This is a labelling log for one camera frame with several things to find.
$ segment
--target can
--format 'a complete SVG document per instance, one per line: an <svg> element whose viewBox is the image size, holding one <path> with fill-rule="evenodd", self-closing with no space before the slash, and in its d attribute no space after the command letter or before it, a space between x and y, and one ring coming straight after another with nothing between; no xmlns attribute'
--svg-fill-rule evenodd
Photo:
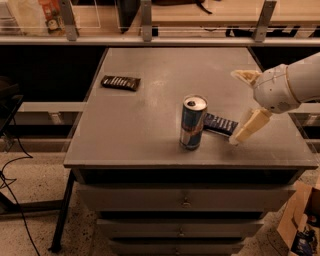
<svg viewBox="0 0 320 256"><path fill-rule="evenodd" d="M199 95L188 95L183 101L180 145L188 150L200 146L207 100Z"/></svg>

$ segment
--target speckled floor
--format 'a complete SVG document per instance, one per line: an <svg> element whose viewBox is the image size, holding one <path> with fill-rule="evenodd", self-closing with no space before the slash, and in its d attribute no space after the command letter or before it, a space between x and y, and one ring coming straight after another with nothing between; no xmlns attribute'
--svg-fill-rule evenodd
<svg viewBox="0 0 320 256"><path fill-rule="evenodd" d="M69 170L63 167L64 153L31 152L33 158L21 159L7 165L4 175L7 179L17 179L10 185L19 203L59 200L63 197ZM0 164L25 156L24 153L0 153ZM315 185L318 170L306 171L301 180ZM9 191L1 192L13 200ZM279 212L269 213L264 218L265 225L252 238L246 238L239 256L285 256L288 253L284 242L276 231L285 205ZM27 213L27 225L40 255L66 256L114 256L99 229L96 215L86 209L77 194L77 183L73 188L65 229L59 253L48 251L55 231L58 211ZM0 216L0 255L33 256L33 248L21 215Z"/></svg>

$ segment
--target table top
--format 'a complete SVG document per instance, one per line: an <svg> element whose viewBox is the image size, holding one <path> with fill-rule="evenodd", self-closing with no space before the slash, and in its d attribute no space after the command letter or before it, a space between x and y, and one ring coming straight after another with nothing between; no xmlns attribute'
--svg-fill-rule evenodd
<svg viewBox="0 0 320 256"><path fill-rule="evenodd" d="M231 77L257 69L246 48L110 48L90 92L64 165L70 168L310 168L315 156L288 114L273 115L238 146L204 131L201 145L179 145L182 101L197 94L208 112L239 121L258 104ZM141 78L138 91L108 89L104 75Z"/></svg>

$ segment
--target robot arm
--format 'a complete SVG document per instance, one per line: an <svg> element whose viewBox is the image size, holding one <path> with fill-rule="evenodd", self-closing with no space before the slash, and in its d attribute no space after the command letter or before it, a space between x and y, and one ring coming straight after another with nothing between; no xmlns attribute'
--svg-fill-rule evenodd
<svg viewBox="0 0 320 256"><path fill-rule="evenodd" d="M298 108L303 102L320 99L320 53L263 73L235 70L231 75L253 89L253 97L261 106L242 116L229 139L231 144L241 143L260 130L273 113L281 114Z"/></svg>

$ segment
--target drawer cabinet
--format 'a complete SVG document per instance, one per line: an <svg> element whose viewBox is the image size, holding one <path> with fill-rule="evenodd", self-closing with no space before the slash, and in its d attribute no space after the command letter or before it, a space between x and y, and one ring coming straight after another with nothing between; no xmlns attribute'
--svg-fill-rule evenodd
<svg viewBox="0 0 320 256"><path fill-rule="evenodd" d="M292 185L81 185L94 211L277 211L294 193Z"/></svg>
<svg viewBox="0 0 320 256"><path fill-rule="evenodd" d="M109 238L239 238L254 236L263 220L250 219L98 219Z"/></svg>
<svg viewBox="0 0 320 256"><path fill-rule="evenodd" d="M157 255L230 255L238 253L242 242L230 240L132 240L110 241L112 250L120 255L157 254Z"/></svg>

